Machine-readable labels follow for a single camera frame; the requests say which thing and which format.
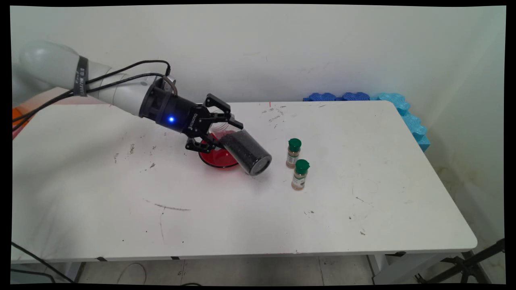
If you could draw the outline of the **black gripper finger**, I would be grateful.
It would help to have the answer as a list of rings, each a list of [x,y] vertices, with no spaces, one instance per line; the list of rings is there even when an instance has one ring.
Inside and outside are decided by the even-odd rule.
[[[215,95],[209,93],[205,99],[205,107],[216,108],[214,111],[209,112],[209,117],[205,118],[210,124],[216,124],[215,127],[222,127],[223,125],[233,126],[238,130],[243,130],[243,123],[237,121],[234,114],[231,112],[229,104],[225,103]]]
[[[221,147],[221,142],[210,131],[188,131],[185,134],[187,136],[186,150],[210,153],[216,147]]]

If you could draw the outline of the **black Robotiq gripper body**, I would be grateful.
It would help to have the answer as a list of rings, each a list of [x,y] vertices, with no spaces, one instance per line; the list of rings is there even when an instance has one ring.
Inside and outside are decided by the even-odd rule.
[[[143,99],[139,116],[185,135],[202,135],[208,132],[209,124],[201,119],[209,118],[210,112],[171,90],[151,87]]]

